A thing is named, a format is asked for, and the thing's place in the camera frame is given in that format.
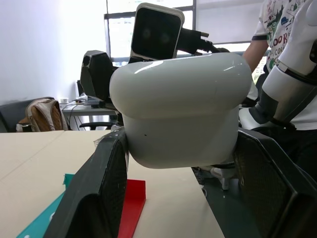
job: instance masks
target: red block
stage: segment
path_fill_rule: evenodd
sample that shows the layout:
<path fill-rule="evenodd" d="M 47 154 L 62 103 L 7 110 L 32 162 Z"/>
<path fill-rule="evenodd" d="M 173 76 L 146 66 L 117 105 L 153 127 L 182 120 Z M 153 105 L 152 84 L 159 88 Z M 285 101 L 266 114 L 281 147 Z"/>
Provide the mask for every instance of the red block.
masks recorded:
<path fill-rule="evenodd" d="M 146 200 L 145 181 L 127 181 L 118 238 L 132 238 Z"/>

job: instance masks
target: teal paper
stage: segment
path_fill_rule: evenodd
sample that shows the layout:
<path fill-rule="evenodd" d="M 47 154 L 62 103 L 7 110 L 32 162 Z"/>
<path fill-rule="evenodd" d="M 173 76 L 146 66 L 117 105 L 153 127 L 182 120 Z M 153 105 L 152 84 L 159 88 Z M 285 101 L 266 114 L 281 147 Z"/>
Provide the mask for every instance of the teal paper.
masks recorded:
<path fill-rule="evenodd" d="M 74 175 L 65 174 L 64 185 L 68 188 L 69 183 Z M 46 229 L 50 223 L 51 215 L 56 211 L 64 192 L 48 206 L 26 229 L 24 229 L 17 238 L 43 238 Z"/>

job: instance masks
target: white t-shirt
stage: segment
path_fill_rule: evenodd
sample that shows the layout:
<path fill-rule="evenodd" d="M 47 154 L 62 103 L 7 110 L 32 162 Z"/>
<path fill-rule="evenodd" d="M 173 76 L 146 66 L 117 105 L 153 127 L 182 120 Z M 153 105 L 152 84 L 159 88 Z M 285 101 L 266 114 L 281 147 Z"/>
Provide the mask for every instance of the white t-shirt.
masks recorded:
<path fill-rule="evenodd" d="M 266 67 L 270 72 L 278 63 L 290 36 L 296 13 L 306 0 L 265 0 L 252 40 L 267 40 L 271 50 Z M 291 121 L 298 130 L 317 129 L 317 97 Z"/>

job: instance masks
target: backpack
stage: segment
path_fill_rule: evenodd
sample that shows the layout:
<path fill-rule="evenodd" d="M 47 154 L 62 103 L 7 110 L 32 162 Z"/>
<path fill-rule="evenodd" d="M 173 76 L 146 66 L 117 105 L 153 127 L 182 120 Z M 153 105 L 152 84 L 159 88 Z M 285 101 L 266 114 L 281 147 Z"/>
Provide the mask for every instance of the backpack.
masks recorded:
<path fill-rule="evenodd" d="M 31 102 L 25 109 L 25 118 L 16 125 L 17 132 L 52 130 L 68 130 L 68 127 L 58 101 L 51 97 Z"/>

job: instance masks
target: wooden table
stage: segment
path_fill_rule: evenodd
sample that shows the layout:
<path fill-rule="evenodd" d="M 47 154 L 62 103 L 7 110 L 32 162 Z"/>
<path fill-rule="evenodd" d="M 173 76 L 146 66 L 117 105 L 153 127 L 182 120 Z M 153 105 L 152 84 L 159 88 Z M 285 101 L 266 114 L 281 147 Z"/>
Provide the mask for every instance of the wooden table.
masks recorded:
<path fill-rule="evenodd" d="M 0 134 L 0 237 L 17 236 L 63 191 L 106 131 Z M 134 238 L 223 238 L 190 168 L 153 170 L 132 157 L 129 179 L 146 181 Z"/>

